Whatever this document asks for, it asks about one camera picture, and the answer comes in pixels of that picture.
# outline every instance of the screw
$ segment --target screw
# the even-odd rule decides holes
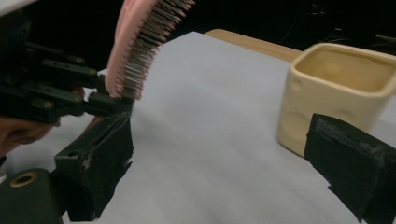
[[[82,101],[82,99],[81,99],[81,97],[79,97],[79,96],[75,96],[75,101],[76,101],[76,102],[80,102],[80,101]]]
[[[43,106],[46,107],[46,108],[52,108],[53,104],[50,101],[46,101],[46,102],[44,102]]]

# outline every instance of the brush handle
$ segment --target brush handle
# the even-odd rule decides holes
[[[106,89],[112,97],[121,98],[122,80],[129,52],[151,9],[158,0],[125,0],[117,22],[114,46],[107,64]]]

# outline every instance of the white table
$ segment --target white table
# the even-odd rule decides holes
[[[25,7],[36,0],[1,0],[0,1],[0,16],[4,16],[9,12]]]
[[[95,223],[358,223],[311,164],[276,141],[288,66],[196,33],[165,44],[134,104],[134,163]],[[392,99],[373,130],[392,146],[394,114]],[[90,119],[64,118],[11,153],[9,171],[53,169]]]

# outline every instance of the pink hairbrush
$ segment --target pink hairbrush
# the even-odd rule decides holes
[[[194,5],[193,0],[125,0],[107,64],[112,97],[140,99],[143,82],[166,37]]]

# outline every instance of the cream ceramic pot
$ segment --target cream ceramic pot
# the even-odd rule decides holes
[[[396,90],[396,57],[336,44],[316,44],[290,65],[279,115],[280,144],[304,155],[313,113],[370,131]]]

